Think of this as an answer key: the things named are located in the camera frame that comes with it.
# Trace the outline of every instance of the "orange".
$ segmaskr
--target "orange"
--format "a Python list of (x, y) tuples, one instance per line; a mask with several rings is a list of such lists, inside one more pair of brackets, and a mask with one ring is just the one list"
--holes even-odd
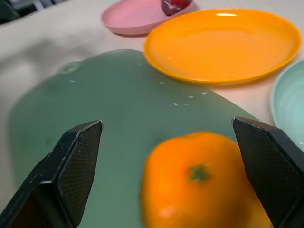
[(157, 70), (195, 83), (239, 83), (266, 76), (298, 53), (301, 36), (287, 20), (254, 9), (209, 9), (159, 25), (144, 45)]
[(147, 228), (270, 228), (238, 145), (215, 133), (158, 145), (146, 161), (140, 200)]

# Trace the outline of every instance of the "orange fruit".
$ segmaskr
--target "orange fruit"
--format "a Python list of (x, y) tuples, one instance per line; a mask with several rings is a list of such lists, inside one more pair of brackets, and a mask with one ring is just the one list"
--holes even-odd
[(147, 228), (270, 228), (238, 145), (215, 133), (158, 145), (145, 164), (140, 201)]

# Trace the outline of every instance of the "white table surface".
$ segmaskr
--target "white table surface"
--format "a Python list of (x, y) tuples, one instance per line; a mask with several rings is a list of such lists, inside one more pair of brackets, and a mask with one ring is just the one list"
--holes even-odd
[[(16, 101), (66, 63), (121, 48), (142, 51), (145, 37), (117, 36), (100, 23), (101, 13), (116, 1), (70, 0), (0, 27), (0, 211), (15, 190), (5, 132)], [(266, 10), (304, 31), (304, 0), (195, 1), (201, 10), (222, 7)], [(276, 76), (252, 85), (214, 90), (271, 124), (268, 100)]]

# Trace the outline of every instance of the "pink plate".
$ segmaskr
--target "pink plate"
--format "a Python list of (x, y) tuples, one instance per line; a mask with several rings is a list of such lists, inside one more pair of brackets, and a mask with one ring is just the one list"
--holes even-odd
[(192, 1), (188, 7), (168, 17), (161, 9), (161, 0), (122, 0), (105, 10), (101, 21), (113, 33), (143, 35), (171, 18), (190, 12), (193, 5)]

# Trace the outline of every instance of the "green cutting board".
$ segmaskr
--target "green cutting board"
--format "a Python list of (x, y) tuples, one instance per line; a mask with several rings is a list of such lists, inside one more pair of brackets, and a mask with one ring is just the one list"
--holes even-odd
[(78, 124), (102, 120), (95, 180), (80, 227), (141, 228), (138, 190), (144, 161), (158, 143), (211, 131), (235, 139), (231, 118), (253, 116), (199, 85), (170, 79), (135, 50), (65, 66), (27, 93), (9, 121), (17, 184)]

